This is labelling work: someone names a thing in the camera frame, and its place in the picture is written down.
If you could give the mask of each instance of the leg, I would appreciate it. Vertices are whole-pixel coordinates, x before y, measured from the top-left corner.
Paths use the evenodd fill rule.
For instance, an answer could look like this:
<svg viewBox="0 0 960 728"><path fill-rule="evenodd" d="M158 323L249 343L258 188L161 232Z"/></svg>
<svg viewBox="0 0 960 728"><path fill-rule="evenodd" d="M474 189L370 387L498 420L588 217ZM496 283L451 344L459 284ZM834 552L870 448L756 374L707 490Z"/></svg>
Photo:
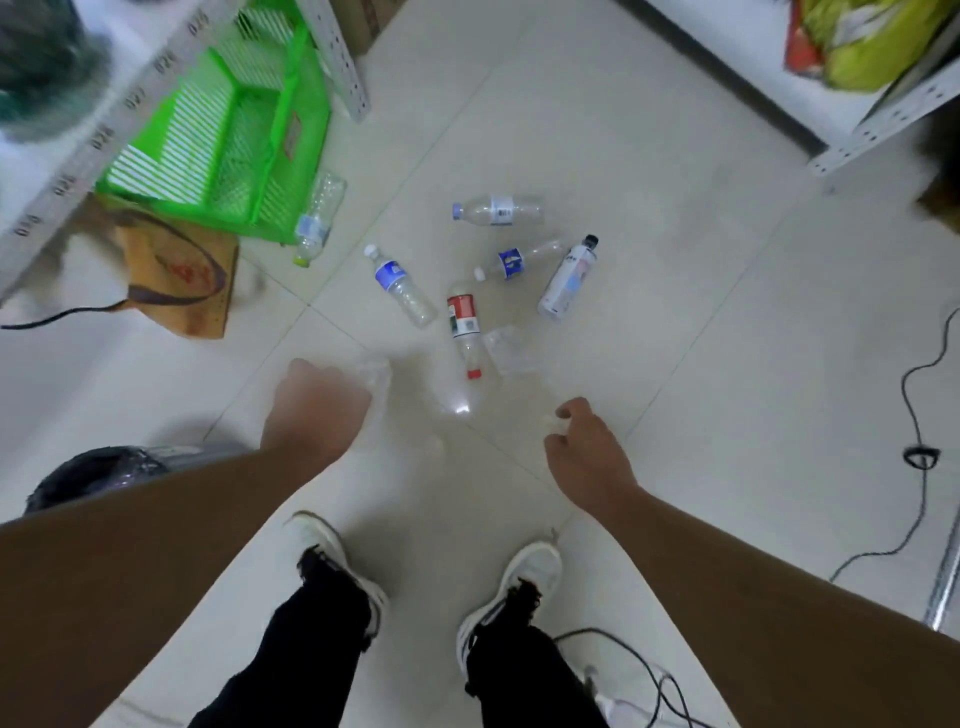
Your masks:
<svg viewBox="0 0 960 728"><path fill-rule="evenodd" d="M563 562L551 544L524 548L504 572L496 597L464 621L458 658L467 691L487 728L575 725L606 728L600 709L547 635L530 625L560 583Z"/></svg>
<svg viewBox="0 0 960 728"><path fill-rule="evenodd" d="M379 631L386 596L350 570L336 532L312 514L288 524L303 585L274 612L253 661L190 728L333 728L360 654Z"/></svg>

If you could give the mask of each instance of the shoe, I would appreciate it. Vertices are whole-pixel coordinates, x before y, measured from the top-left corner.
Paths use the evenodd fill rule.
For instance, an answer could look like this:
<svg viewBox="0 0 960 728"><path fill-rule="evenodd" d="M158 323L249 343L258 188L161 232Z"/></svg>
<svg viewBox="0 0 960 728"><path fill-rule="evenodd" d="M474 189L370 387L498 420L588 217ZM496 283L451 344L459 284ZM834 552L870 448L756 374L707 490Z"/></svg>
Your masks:
<svg viewBox="0 0 960 728"><path fill-rule="evenodd" d="M297 567L303 578L303 554L312 550L332 569L342 571L360 587L370 601L370 624L364 633L368 643L380 632L383 618L387 613L390 600L386 593L370 579L366 579L350 568L347 552L340 535L332 525L320 516L309 511L298 511L283 526L296 540L295 547L300 555Z"/></svg>
<svg viewBox="0 0 960 728"><path fill-rule="evenodd" d="M533 621L537 611L560 586L564 560L553 544L539 541L522 548L507 565L496 596L471 613L457 631L457 662L464 677L467 657L476 642L477 629L497 618L515 619L523 626Z"/></svg>

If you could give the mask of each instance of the black pants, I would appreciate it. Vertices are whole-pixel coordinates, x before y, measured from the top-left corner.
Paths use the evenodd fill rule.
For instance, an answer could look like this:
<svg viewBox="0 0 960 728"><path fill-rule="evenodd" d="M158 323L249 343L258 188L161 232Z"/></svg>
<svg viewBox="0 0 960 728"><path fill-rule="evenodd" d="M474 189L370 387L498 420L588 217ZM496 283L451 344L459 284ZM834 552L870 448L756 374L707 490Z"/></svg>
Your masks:
<svg viewBox="0 0 960 728"><path fill-rule="evenodd" d="M315 570L274 613L253 661L190 728L333 728L367 647L367 595L340 571ZM478 635L467 669L486 728L606 728L553 641L534 627L495 621Z"/></svg>

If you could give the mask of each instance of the yellow package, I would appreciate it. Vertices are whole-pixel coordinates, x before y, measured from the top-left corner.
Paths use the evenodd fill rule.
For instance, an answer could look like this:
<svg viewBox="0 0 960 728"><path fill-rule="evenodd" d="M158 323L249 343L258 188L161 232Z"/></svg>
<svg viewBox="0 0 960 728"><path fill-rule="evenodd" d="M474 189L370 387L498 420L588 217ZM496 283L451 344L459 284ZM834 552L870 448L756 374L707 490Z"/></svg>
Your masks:
<svg viewBox="0 0 960 728"><path fill-rule="evenodd" d="M924 54L960 0L802 0L834 88L877 91Z"/></svg>

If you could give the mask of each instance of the person's right arm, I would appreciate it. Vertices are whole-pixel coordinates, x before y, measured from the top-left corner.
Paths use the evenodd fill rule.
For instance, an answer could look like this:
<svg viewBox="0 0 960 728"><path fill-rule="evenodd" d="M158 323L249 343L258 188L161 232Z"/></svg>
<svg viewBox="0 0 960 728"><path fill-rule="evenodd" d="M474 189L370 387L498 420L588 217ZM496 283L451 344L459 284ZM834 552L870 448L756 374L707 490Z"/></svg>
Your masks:
<svg viewBox="0 0 960 728"><path fill-rule="evenodd" d="M629 554L743 728L956 721L960 643L651 496L587 400L557 414L557 484Z"/></svg>

